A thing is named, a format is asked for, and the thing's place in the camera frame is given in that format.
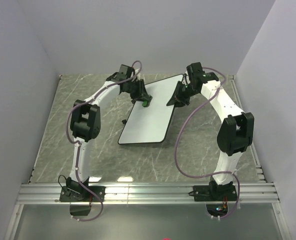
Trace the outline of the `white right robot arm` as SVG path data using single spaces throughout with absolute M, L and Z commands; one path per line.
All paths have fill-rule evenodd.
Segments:
M 252 113 L 245 113 L 229 97 L 223 88 L 223 81 L 209 80 L 201 87 L 200 93 L 206 98 L 206 101 L 197 107 L 185 120 L 181 127 L 174 145 L 174 162 L 178 171 L 188 178 L 200 179 L 212 177 L 215 182 L 208 189 L 210 197 L 214 200 L 220 200 L 226 195 L 226 187 L 236 179 L 235 168 L 242 154 L 253 142 L 254 121 Z M 206 104 L 211 104 L 221 121 L 221 127 L 217 135 L 217 145 L 220 154 L 216 169 L 213 173 L 204 175 L 189 175 L 179 167 L 177 153 L 181 136 L 185 127 L 191 118 Z

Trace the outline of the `green bone-shaped eraser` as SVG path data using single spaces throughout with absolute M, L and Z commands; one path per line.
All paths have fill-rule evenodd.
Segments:
M 149 107 L 149 105 L 150 105 L 150 102 L 149 102 L 149 101 L 144 101 L 144 102 L 142 103 L 142 106 L 143 106 L 144 108 Z

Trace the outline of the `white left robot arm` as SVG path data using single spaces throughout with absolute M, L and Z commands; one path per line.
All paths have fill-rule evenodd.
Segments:
M 143 79 L 139 79 L 139 70 L 130 74 L 115 72 L 109 76 L 103 86 L 85 100 L 77 100 L 66 122 L 66 135 L 74 144 L 73 167 L 69 177 L 76 185 L 71 195 L 77 201 L 84 201 L 89 196 L 85 182 L 89 179 L 90 149 L 101 130 L 101 110 L 120 93 L 130 94 L 131 102 L 141 102 L 147 108 L 153 97 L 148 94 Z

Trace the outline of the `white whiteboard black frame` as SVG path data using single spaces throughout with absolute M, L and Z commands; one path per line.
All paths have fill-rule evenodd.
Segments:
M 161 143 L 166 139 L 175 109 L 167 103 L 182 78 L 178 74 L 145 86 L 152 100 L 148 107 L 141 102 L 134 104 L 118 139 L 119 145 Z

